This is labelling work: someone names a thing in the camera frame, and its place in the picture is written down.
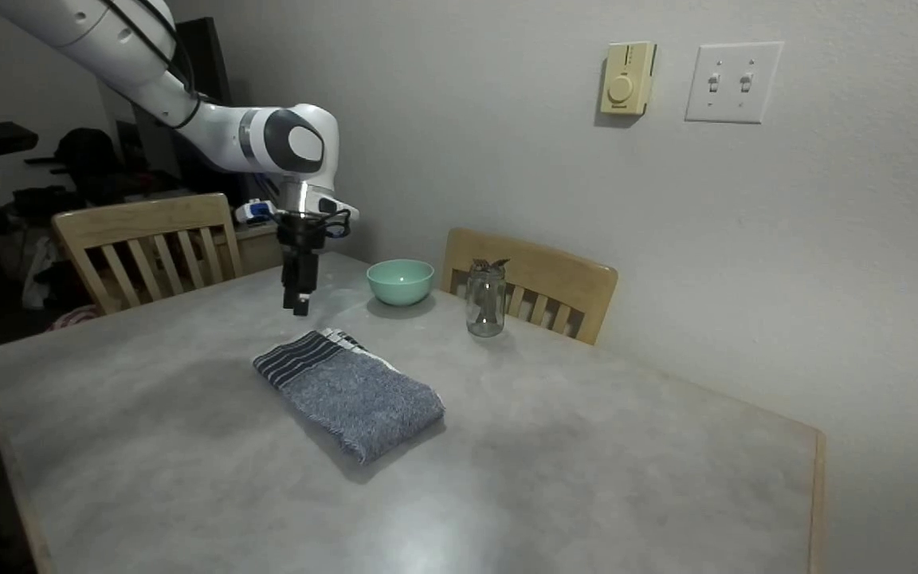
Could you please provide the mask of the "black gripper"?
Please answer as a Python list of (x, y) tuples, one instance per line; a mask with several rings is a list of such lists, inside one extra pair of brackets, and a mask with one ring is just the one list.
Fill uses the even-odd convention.
[(326, 245), (326, 221), (319, 213), (282, 213), (278, 239), (282, 245), (282, 309), (309, 315), (309, 289), (315, 288), (319, 250)]

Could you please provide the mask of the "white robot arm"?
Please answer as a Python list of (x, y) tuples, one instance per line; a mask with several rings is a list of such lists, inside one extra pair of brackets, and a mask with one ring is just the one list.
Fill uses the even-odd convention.
[(354, 218), (333, 199), (336, 119), (328, 109), (226, 106), (190, 88), (172, 70), (177, 32), (165, 0), (0, 0), (0, 17), (172, 127), (214, 170), (285, 178), (278, 212), (282, 305), (309, 312), (328, 225)]

